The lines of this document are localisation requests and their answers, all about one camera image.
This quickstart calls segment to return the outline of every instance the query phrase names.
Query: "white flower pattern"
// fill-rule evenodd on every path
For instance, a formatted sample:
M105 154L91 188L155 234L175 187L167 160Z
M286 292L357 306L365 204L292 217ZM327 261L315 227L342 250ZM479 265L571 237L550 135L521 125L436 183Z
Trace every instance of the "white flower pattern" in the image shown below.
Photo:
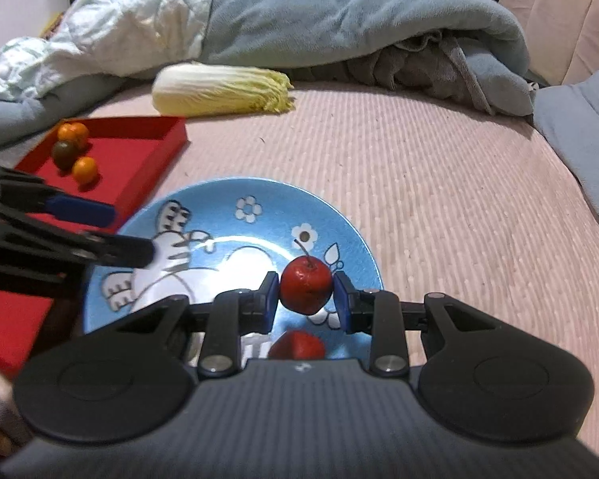
M317 241L317 231L310 224L301 224L291 229L291 246L297 250L301 250L295 240L300 241L307 252L313 250L313 245Z
M245 196L240 198L236 204L235 217L238 220L244 220L248 224L254 224L257 216L262 215L262 206L257 203L254 196Z
M343 268L343 261L340 259L339 245L337 243L333 243L326 249L326 252L324 253L324 261L326 261L326 264L330 268L331 272L336 272ZM310 322L316 326L326 323L330 329L341 328L339 315L337 315L335 305L331 303L328 303L315 315L309 316L308 320L310 320Z

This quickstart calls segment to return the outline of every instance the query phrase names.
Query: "blue fabric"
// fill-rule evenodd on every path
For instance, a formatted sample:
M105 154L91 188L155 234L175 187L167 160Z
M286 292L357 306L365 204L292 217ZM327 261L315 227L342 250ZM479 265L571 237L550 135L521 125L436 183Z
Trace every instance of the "blue fabric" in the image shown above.
M599 71L576 85L539 90L535 127L577 177L599 215Z

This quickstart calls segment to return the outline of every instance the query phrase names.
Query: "ceramic plate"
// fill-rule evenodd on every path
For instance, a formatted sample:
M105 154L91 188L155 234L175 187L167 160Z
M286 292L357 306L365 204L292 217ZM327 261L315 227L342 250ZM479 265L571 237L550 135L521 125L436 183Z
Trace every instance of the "ceramic plate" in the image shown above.
M371 251L342 214L272 180L230 178L184 188L139 211L119 233L152 238L157 255L145 269L96 267L85 301L87 332L169 295L205 303L226 290L256 289L266 272L281 275L302 255L295 239L331 271L343 269L358 289L382 288ZM243 361L265 357L294 328L319 336L329 358L368 358L371 338L344 334L331 300L311 317L280 304L270 335L243 337Z

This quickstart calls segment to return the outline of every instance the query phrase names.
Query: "orange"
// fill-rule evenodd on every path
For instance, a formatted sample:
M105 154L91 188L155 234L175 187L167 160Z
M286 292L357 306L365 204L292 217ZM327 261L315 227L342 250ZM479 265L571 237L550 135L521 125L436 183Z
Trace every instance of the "orange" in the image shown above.
M73 142L80 150L87 146L89 130L82 123L65 123L58 128L58 140Z
M93 182L97 176L97 163L90 156L81 156L71 169L73 179L80 185Z

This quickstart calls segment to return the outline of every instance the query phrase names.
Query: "red box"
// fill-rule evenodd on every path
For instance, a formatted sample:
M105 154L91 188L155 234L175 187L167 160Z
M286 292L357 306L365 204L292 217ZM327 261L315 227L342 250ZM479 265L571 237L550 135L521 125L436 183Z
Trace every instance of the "red box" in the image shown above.
M66 122L87 126L86 154L97 161L100 173L99 181L83 192L70 174L55 167L50 157L58 127ZM115 232L146 201L187 143L184 125L179 117L66 119L56 124L16 169L36 174L67 194L112 204L117 214L113 225L104 229L62 222L48 214L36 217L74 232ZM51 305L52 301L43 297L0 292L0 371L6 376L15 376L25 363Z

